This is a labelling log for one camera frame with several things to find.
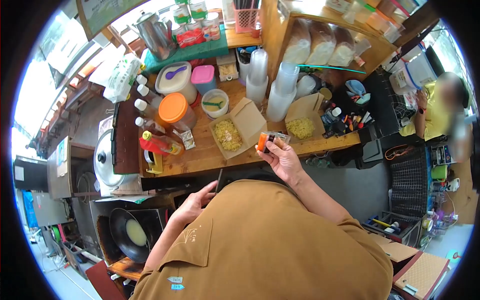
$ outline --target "stainless steel teapot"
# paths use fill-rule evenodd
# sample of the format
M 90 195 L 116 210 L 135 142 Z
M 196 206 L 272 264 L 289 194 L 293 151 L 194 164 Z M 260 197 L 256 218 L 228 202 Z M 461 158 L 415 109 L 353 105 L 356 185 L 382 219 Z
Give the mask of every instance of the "stainless steel teapot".
M 145 41 L 150 52 L 163 61 L 177 51 L 177 44 L 172 40 L 172 21 L 168 18 L 159 19 L 156 12 L 144 12 L 134 24 L 138 31 L 134 31 Z

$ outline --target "brown shirt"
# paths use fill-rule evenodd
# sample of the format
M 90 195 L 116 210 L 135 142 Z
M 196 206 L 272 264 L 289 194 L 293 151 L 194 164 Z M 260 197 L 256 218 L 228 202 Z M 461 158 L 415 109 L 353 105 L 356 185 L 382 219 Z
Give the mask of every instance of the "brown shirt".
M 143 272 L 130 299 L 385 300 L 392 276 L 351 216 L 334 224 L 280 184 L 239 180 Z

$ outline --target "plastic basket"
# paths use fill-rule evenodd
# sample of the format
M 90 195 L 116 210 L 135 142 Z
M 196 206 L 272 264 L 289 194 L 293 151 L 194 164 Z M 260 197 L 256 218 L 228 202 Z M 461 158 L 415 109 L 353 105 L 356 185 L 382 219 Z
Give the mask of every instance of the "plastic basket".
M 233 11 L 235 13 L 235 33 L 252 32 L 260 9 L 237 10 L 233 6 Z

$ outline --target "pink lid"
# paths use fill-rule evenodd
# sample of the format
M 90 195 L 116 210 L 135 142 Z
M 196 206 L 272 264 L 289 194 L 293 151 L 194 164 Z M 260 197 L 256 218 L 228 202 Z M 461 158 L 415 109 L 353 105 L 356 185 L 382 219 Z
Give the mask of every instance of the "pink lid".
M 212 65 L 198 66 L 193 69 L 191 82 L 193 84 L 207 84 L 212 81 L 215 68 Z

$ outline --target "person's hand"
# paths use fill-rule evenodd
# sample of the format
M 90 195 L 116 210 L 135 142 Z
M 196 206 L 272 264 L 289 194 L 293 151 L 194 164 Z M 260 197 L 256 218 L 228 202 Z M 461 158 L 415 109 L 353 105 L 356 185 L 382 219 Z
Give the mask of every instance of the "person's hand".
M 292 180 L 297 178 L 302 172 L 300 160 L 289 145 L 284 145 L 280 149 L 277 145 L 268 141 L 266 147 L 270 150 L 269 154 L 257 150 L 257 154 L 272 167 L 273 172 L 283 181 L 292 184 Z
M 191 193 L 172 214 L 170 220 L 182 223 L 184 226 L 193 222 L 202 213 L 202 206 L 208 204 L 215 196 L 215 193 L 210 191 L 216 187 L 217 184 L 218 180 L 215 180 L 204 186 L 198 192 Z
M 427 109 L 427 93 L 419 90 L 415 99 L 419 108 Z

